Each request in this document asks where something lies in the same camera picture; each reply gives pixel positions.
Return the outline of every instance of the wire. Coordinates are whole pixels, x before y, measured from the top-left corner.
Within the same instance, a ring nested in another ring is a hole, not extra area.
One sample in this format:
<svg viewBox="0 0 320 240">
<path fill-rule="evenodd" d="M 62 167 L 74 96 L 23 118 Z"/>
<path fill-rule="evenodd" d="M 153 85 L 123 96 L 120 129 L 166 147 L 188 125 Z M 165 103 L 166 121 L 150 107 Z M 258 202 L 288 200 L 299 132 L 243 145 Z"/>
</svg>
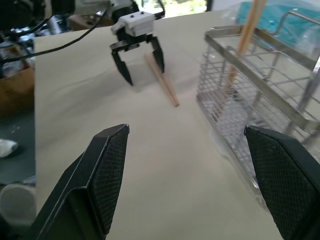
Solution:
<svg viewBox="0 0 320 240">
<path fill-rule="evenodd" d="M 87 30 L 80 37 L 78 37 L 75 40 L 72 40 L 72 41 L 66 43 L 65 45 L 58 46 L 58 47 L 55 47 L 55 48 L 52 48 L 52 49 L 49 49 L 49 50 L 45 50 L 45 51 L 39 51 L 39 52 L 36 52 L 36 53 L 28 54 L 28 55 L 25 55 L 25 56 L 20 56 L 20 57 L 14 57 L 14 58 L 0 60 L 0 64 L 11 63 L 11 62 L 15 62 L 15 61 L 29 59 L 29 58 L 33 58 L 33 57 L 40 56 L 40 55 L 43 55 L 43 54 L 49 54 L 49 53 L 53 53 L 53 52 L 65 49 L 66 47 L 69 47 L 72 44 L 75 44 L 75 43 L 79 42 L 81 39 L 83 39 L 85 36 L 87 36 L 89 33 L 91 33 L 101 23 L 102 18 L 106 15 L 106 13 L 107 13 L 107 10 L 104 11 L 104 13 L 102 14 L 102 16 L 99 18 L 99 20 L 96 22 L 96 24 L 94 26 L 92 26 L 89 30 Z"/>
<path fill-rule="evenodd" d="M 30 30 L 21 31 L 21 32 L 9 31 L 9 32 L 6 32 L 5 35 L 10 36 L 10 37 L 22 37 L 22 36 L 27 35 L 27 34 L 32 34 L 35 31 L 41 29 L 49 21 L 50 18 L 43 20 L 37 26 L 35 26 L 34 28 L 32 28 Z"/>
<path fill-rule="evenodd" d="M 166 9 L 165 9 L 164 3 L 161 0 L 157 0 L 157 2 L 158 2 L 158 4 L 160 4 L 162 11 L 155 13 L 154 16 L 155 16 L 156 20 L 159 20 L 159 19 L 162 19 L 166 15 Z"/>
</svg>

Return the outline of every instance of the cardboard box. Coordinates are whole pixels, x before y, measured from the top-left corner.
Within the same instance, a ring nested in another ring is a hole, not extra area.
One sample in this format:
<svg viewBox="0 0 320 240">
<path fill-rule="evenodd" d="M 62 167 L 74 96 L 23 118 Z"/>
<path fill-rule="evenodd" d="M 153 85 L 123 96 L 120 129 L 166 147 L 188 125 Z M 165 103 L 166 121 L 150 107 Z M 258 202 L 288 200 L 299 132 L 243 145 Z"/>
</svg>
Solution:
<svg viewBox="0 0 320 240">
<path fill-rule="evenodd" d="M 10 47 L 9 51 L 18 53 Z M 25 69 L 0 79 L 0 118 L 10 117 L 35 106 L 35 70 L 24 61 Z"/>
</svg>

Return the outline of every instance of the stainless steel utensil holder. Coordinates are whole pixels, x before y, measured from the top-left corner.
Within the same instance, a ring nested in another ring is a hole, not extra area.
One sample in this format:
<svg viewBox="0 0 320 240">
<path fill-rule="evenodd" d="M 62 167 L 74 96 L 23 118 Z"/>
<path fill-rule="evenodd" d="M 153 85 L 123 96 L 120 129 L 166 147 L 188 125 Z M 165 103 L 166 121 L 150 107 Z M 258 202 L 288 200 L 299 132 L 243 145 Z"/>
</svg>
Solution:
<svg viewBox="0 0 320 240">
<path fill-rule="evenodd" d="M 288 12 L 281 25 L 290 14 L 319 24 Z M 277 40 L 281 26 L 275 33 L 256 28 L 247 52 L 240 54 L 236 47 L 242 27 L 214 27 L 205 33 L 208 49 L 201 64 L 197 102 L 235 154 L 250 187 L 259 190 L 243 134 L 246 125 L 294 136 L 320 158 L 320 58 L 314 61 Z M 234 82 L 229 79 L 231 66 L 237 69 Z M 264 205 L 260 194 L 257 200 Z"/>
</svg>

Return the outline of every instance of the floor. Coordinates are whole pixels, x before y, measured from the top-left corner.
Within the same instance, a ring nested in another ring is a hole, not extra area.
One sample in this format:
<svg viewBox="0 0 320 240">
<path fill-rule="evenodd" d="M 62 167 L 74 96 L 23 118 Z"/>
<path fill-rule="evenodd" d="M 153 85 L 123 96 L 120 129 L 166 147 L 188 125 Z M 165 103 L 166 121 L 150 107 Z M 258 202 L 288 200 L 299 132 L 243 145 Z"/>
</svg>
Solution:
<svg viewBox="0 0 320 240">
<path fill-rule="evenodd" d="M 9 157 L 0 159 L 0 183 L 23 181 L 36 174 L 35 113 L 33 110 L 0 120 L 0 138 L 19 144 Z"/>
</svg>

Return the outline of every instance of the white table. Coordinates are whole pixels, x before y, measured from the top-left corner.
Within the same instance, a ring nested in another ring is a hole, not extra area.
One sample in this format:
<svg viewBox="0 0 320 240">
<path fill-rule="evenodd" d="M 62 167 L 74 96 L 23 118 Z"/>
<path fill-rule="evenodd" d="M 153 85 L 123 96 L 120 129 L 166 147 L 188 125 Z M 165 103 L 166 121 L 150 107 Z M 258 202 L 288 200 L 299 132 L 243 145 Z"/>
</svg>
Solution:
<svg viewBox="0 0 320 240">
<path fill-rule="evenodd" d="M 37 207 L 92 136 L 128 123 L 123 182 L 108 240 L 280 240 L 270 214 L 219 155 L 196 104 L 204 32 L 221 12 L 159 20 L 155 33 L 181 106 L 174 108 L 144 62 L 148 45 L 122 54 L 134 87 L 117 71 L 108 27 L 36 59 Z M 36 39 L 36 50 L 80 36 Z"/>
</svg>

